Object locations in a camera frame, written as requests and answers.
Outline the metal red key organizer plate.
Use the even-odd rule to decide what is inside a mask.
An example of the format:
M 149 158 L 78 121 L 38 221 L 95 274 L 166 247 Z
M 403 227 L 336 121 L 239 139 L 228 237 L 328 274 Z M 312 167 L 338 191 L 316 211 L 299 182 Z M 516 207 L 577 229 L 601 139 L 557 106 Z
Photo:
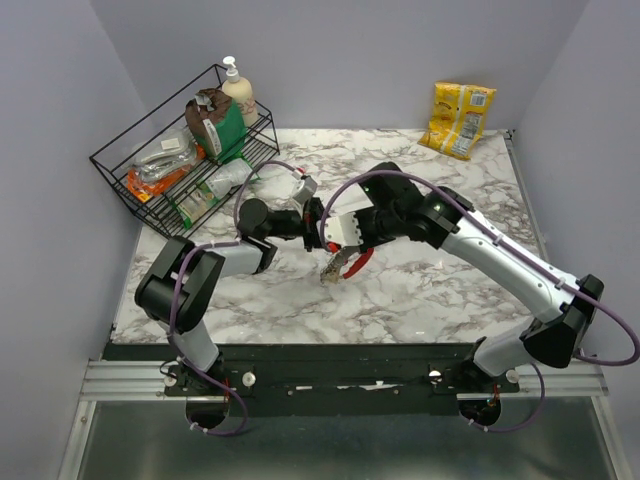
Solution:
M 362 252 L 357 246 L 338 247 L 331 244 L 333 256 L 320 273 L 323 284 L 338 283 L 358 274 L 373 256 L 374 249 Z

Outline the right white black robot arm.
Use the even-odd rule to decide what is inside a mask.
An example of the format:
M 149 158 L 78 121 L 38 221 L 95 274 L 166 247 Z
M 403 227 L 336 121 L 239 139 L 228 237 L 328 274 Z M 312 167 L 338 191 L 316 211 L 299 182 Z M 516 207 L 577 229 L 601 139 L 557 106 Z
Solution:
M 494 227 L 448 187 L 422 194 L 393 162 L 376 165 L 359 183 L 372 205 L 357 212 L 364 248 L 407 237 L 454 255 L 514 295 L 532 314 L 530 322 L 476 342 L 460 367 L 460 379 L 480 392 L 496 377 L 537 361 L 569 365 L 604 291 L 594 275 L 577 278 L 544 262 Z

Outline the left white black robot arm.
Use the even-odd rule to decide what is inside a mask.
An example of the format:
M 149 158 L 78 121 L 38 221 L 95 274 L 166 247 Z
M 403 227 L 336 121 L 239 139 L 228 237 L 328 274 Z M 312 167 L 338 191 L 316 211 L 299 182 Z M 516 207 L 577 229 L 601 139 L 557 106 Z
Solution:
M 134 301 L 149 318 L 162 324 L 170 344 L 190 364 L 187 382 L 197 393 L 214 393 L 222 380 L 215 365 L 219 349 L 203 321 L 218 281 L 269 268 L 277 252 L 267 241 L 269 237 L 300 238 L 307 251 L 319 248 L 317 222 L 323 210 L 317 197 L 299 210 L 272 210 L 253 198 L 239 209 L 238 240 L 197 246 L 175 236 L 164 245 L 139 283 Z

